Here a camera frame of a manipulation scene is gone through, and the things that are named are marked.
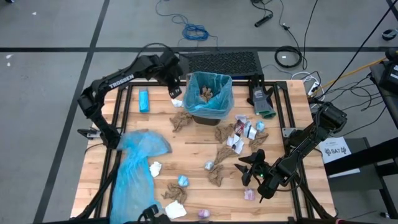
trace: white cable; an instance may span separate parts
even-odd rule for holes
[[[309,72],[304,72],[304,71],[302,71],[302,72],[297,72],[297,73],[293,74],[291,80],[294,78],[294,76],[300,75],[300,74],[307,74],[306,77],[302,78],[303,82],[308,82],[308,81],[310,81],[310,80],[315,80],[316,82],[318,82],[317,78],[315,78],[314,76],[312,76],[311,73],[309,73]],[[321,88],[322,95],[323,95],[321,101],[323,101],[323,100],[325,99],[325,92],[323,91],[323,88],[322,88],[321,83],[320,83],[320,82],[318,82],[318,83],[319,83],[319,87]]]

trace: white paper sign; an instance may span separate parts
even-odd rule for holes
[[[322,151],[323,163],[328,163],[336,159],[351,155],[344,137],[340,138],[328,138],[319,144],[319,148]],[[360,172],[359,169],[347,170],[339,174],[330,175],[329,178],[339,177],[342,175],[355,174]]]

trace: trash can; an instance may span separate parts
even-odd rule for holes
[[[203,87],[211,88],[213,97],[207,102],[201,97]],[[232,78],[208,72],[194,72],[183,97],[183,105],[199,124],[217,125],[226,119],[234,106]]]

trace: black power adapter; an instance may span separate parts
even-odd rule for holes
[[[259,26],[263,25],[263,23],[265,23],[265,22],[267,22],[268,20],[270,20],[272,17],[274,17],[274,15],[273,15],[273,14],[269,14],[269,15],[267,15],[266,17],[264,17],[264,18],[260,19],[259,21],[257,21],[257,22],[254,24],[254,26],[255,26],[255,27],[259,27]]]

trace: small blue object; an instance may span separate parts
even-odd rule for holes
[[[148,89],[139,90],[139,111],[141,113],[149,112]]]
[[[266,126],[264,125],[264,123],[262,121],[257,121],[257,125],[256,125],[256,129],[259,132],[263,132],[263,130],[266,128]]]
[[[179,175],[178,184],[181,187],[187,187],[189,185],[188,177],[185,177],[184,175]]]

